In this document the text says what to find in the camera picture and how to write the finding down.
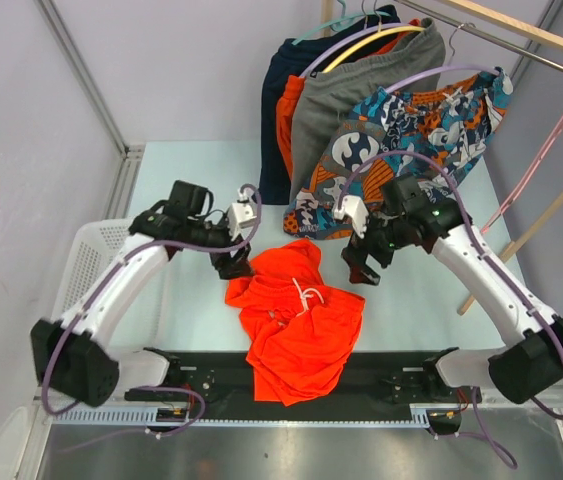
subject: laundry basket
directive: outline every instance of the laundry basket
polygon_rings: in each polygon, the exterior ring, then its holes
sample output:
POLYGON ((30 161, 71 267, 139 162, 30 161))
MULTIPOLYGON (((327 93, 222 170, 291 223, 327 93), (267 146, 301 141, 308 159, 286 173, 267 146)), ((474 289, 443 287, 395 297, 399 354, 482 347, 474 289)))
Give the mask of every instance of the laundry basket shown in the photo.
MULTIPOLYGON (((132 219, 103 220, 88 223, 77 232, 63 272, 52 318, 72 307, 112 262, 128 236, 132 219)), ((121 319, 110 348, 142 349, 158 346, 161 319, 165 309, 163 295, 168 279, 164 268, 148 281, 121 319)))

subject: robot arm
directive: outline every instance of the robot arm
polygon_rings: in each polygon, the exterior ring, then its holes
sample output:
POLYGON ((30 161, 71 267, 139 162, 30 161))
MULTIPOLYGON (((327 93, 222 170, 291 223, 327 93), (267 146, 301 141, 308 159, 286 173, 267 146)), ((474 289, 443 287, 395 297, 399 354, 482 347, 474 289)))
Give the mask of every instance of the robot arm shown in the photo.
POLYGON ((350 266, 352 283, 377 285, 380 277, 366 265, 368 256, 386 268, 394 252, 407 245, 422 246, 448 267, 483 306, 495 324, 504 348, 441 352, 433 359, 436 373, 450 387, 496 387, 510 401, 523 403, 563 378, 563 367, 546 332, 535 319, 538 311, 563 346, 563 318, 541 302, 507 269, 472 225, 484 253, 474 247, 457 203, 432 204, 411 175, 383 188, 384 203, 369 213, 358 197, 347 196, 335 217, 352 219, 354 234, 342 257, 350 266), (485 261, 489 256, 532 300, 526 308, 510 285, 485 261))
MULTIPOLYGON (((32 349, 37 379, 41 382, 59 338, 73 326, 62 349, 50 386, 92 407, 104 403, 115 389, 129 390, 142 385, 160 385, 170 362, 156 351, 112 351, 109 344, 119 321, 136 296, 181 248, 159 244, 174 241, 181 245, 224 249, 243 242, 241 230, 251 227, 255 212, 246 193, 231 204, 216 224, 206 220, 202 209, 212 194, 205 188, 177 181, 168 200, 162 200, 139 214, 108 268, 76 304, 56 322, 39 320, 32 329, 32 349)), ((234 255, 210 253, 221 279, 249 276, 250 245, 234 255)))

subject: purple cable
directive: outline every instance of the purple cable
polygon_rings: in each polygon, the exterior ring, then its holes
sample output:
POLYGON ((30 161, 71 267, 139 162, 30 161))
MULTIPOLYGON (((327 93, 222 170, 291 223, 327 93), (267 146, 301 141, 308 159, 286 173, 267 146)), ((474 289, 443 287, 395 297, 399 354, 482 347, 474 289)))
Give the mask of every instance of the purple cable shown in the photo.
MULTIPOLYGON (((468 212, 465 208, 463 200, 461 199, 461 195, 459 194, 459 191, 457 190, 457 187, 454 184, 454 180, 439 165, 437 165, 434 162, 434 160, 432 160, 429 157, 426 157, 425 155, 417 153, 417 152, 409 152, 407 150, 392 150, 392 151, 389 151, 389 152, 380 153, 379 155, 375 155, 374 157, 365 160, 363 163, 361 163, 361 165, 359 165, 357 167, 357 169, 354 172, 352 172, 350 177, 348 177, 347 181, 343 185, 343 188, 341 189, 341 194, 339 195, 338 208, 342 207, 343 197, 345 197, 346 194, 348 193, 348 190, 350 188, 350 184, 352 183, 352 181, 365 168, 369 167, 370 165, 372 165, 377 160, 382 160, 383 158, 389 157, 391 155, 409 155, 411 157, 422 160, 422 161, 426 162, 428 165, 430 165, 434 170, 436 170, 439 173, 439 175, 441 175, 441 177, 443 177, 443 179, 448 184, 448 187, 450 188, 450 190, 452 190, 452 193, 454 194, 454 196, 456 198, 457 204, 459 205, 459 210, 461 211, 461 217, 463 218, 464 227, 466 229, 466 232, 468 233, 468 237, 470 237, 470 241, 474 245, 474 248, 477 250, 479 255, 483 256, 483 254, 485 253, 485 250, 483 249, 483 247, 481 246, 481 243, 477 240, 476 236, 474 235, 474 232, 472 231, 472 228, 470 226, 471 225, 470 217, 469 217, 468 212)), ((536 321, 539 323, 539 325, 541 325, 541 328, 543 328, 543 330, 545 330, 545 332, 548 334, 548 337, 550 337, 550 341, 552 341, 552 343, 554 344, 554 347, 556 348, 557 354, 559 356, 559 360, 561 361, 561 365, 563 367, 563 346, 561 345, 559 338, 552 331, 552 327, 550 327, 548 322, 543 318, 543 315, 541 315, 541 313, 539 313, 539 311, 534 310, 534 306, 532 305, 532 302, 530 301, 530 299, 525 296, 523 291, 516 285, 516 283, 514 281, 512 281, 512 279, 510 277, 508 277, 508 275, 503 271, 503 269, 501 267, 499 267, 499 265, 497 265, 497 263, 494 260, 492 260, 488 255, 483 256, 483 259, 488 264, 488 266, 499 276, 499 278, 510 288, 510 290, 512 290, 514 292, 514 294, 521 301, 523 306, 526 307, 529 312, 532 311, 532 316, 536 319, 536 321)), ((543 410, 545 413, 547 413, 551 417, 553 417, 557 420, 563 420, 563 414, 558 414, 555 411, 551 410, 546 405, 544 405, 542 402, 540 402, 536 397, 533 397, 532 401, 541 410, 543 410)))
MULTIPOLYGON (((165 438, 165 437, 172 437, 174 435, 178 435, 180 433, 185 432, 188 428, 190 428, 194 423, 196 423, 205 414, 205 407, 206 407, 205 400, 203 399, 203 397, 201 395, 199 395, 194 390, 187 390, 185 388, 176 388, 176 387, 138 387, 138 389, 139 390, 149 390, 149 391, 154 391, 154 392, 173 392, 173 393, 183 393, 185 395, 192 395, 194 398, 196 398, 199 401, 199 405, 201 406, 201 408, 199 409, 199 413, 197 413, 194 416, 194 418, 191 418, 190 420, 188 420, 186 423, 184 423, 180 427, 173 427, 174 430, 171 430, 169 432, 162 432, 162 433, 153 432, 153 435, 155 437, 157 437, 157 435, 158 435, 157 439, 165 438)), ((102 435, 100 437, 93 438, 92 440, 88 440, 86 442, 79 443, 78 445, 73 445, 72 447, 63 448, 63 449, 59 450, 59 453, 64 453, 64 454, 65 453, 72 453, 75 450, 80 450, 82 448, 89 447, 89 446, 94 445, 95 443, 101 442, 103 440, 109 440, 110 438, 120 437, 120 436, 126 435, 128 433, 146 433, 146 434, 149 434, 149 431, 146 432, 146 429, 144 429, 144 428, 126 428, 126 429, 123 429, 123 430, 117 430, 116 432, 108 433, 106 435, 102 435)))
POLYGON ((426 70, 425 72, 412 75, 411 77, 401 80, 400 82, 397 82, 394 85, 390 85, 389 87, 384 88, 383 90, 385 91, 385 93, 393 93, 396 92, 397 90, 401 90, 403 87, 406 87, 411 83, 416 82, 417 80, 428 78, 431 77, 432 75, 437 75, 440 73, 453 72, 455 70, 479 70, 481 72, 491 73, 492 75, 499 75, 499 73, 501 73, 493 68, 482 67, 480 65, 445 65, 443 67, 432 68, 430 70, 426 70))
MULTIPOLYGON (((132 257, 134 257, 138 253, 148 248, 165 246, 165 247, 175 247, 179 249, 187 248, 190 250, 196 250, 198 252, 204 252, 204 253, 228 253, 245 247, 254 238, 254 234, 259 229, 259 225, 261 224, 261 209, 263 206, 263 202, 261 200, 261 194, 259 193, 259 190, 254 185, 246 183, 241 186, 240 191, 244 192, 246 189, 250 189, 254 193, 254 198, 256 199, 257 202, 257 216, 254 220, 254 225, 252 226, 252 230, 242 242, 233 245, 231 247, 224 247, 224 248, 199 247, 197 245, 191 245, 183 242, 176 242, 173 240, 155 240, 154 242, 143 244, 135 248, 134 250, 130 251, 130 253, 128 253, 125 257, 123 257, 123 262, 118 262, 116 265, 114 265, 114 267, 108 272, 108 274, 101 281, 99 286, 94 290, 94 292, 92 292, 92 295, 90 295, 90 297, 84 302, 83 307, 81 308, 81 312, 87 312, 90 309, 92 304, 99 297, 99 295, 101 295, 103 290, 105 290, 105 288, 112 281, 114 276, 119 272, 119 270, 121 270, 121 268, 123 268, 127 264, 127 262, 130 259, 132 259, 132 257)), ((59 341, 54 347, 54 350, 52 351, 52 355, 50 355, 50 360, 48 361, 48 368, 46 369, 45 374, 43 375, 43 382, 41 383, 41 403, 43 404, 43 409, 46 411, 48 415, 52 415, 52 416, 62 415, 72 410, 79 403, 78 401, 75 401, 70 405, 68 405, 67 407, 64 407, 59 410, 54 410, 50 405, 49 391, 50 391, 50 379, 52 378, 52 373, 54 372, 54 369, 57 365, 57 361, 59 360, 59 355, 61 354, 63 347, 68 341, 68 337, 70 336, 72 331, 76 328, 79 321, 81 321, 82 316, 83 316, 82 313, 78 313, 77 315, 75 315, 74 319, 70 322, 68 327, 61 334, 61 337, 59 337, 59 341)))
POLYGON ((321 65, 321 63, 323 63, 323 61, 325 59, 327 59, 333 53, 338 52, 341 49, 341 47, 344 47, 344 46, 354 42, 357 38, 366 37, 370 33, 376 32, 379 29, 385 30, 385 29, 394 28, 394 27, 411 27, 411 26, 412 25, 410 25, 409 23, 386 23, 385 25, 376 25, 374 27, 365 28, 365 29, 361 30, 360 32, 353 33, 349 37, 345 37, 339 43, 331 46, 325 52, 323 52, 321 55, 319 55, 310 65, 308 65, 308 68, 306 68, 303 71, 303 73, 301 75, 299 75, 299 78, 305 78, 308 75, 310 75, 312 73, 312 70, 314 70, 319 65, 321 65))

